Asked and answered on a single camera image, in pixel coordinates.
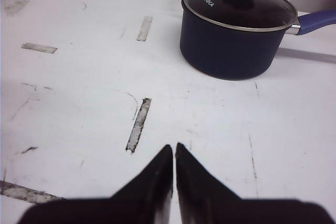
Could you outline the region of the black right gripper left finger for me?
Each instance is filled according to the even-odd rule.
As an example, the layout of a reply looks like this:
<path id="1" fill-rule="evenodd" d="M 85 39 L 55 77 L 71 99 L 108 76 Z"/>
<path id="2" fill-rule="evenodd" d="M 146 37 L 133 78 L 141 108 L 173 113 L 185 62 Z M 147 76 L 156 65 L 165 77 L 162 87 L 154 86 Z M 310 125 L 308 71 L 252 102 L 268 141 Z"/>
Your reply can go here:
<path id="1" fill-rule="evenodd" d="M 173 154 L 165 145 L 110 198 L 62 199 L 30 207 L 19 223 L 168 223 Z"/>

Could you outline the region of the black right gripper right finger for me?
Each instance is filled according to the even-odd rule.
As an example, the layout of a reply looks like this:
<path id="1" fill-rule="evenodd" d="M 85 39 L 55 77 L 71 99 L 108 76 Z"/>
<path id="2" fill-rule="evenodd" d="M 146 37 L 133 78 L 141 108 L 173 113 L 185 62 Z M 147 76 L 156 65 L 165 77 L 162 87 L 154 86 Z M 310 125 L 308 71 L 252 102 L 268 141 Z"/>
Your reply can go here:
<path id="1" fill-rule="evenodd" d="M 182 143 L 176 146 L 175 158 L 182 223 L 334 223 L 323 207 L 312 202 L 239 197 Z"/>

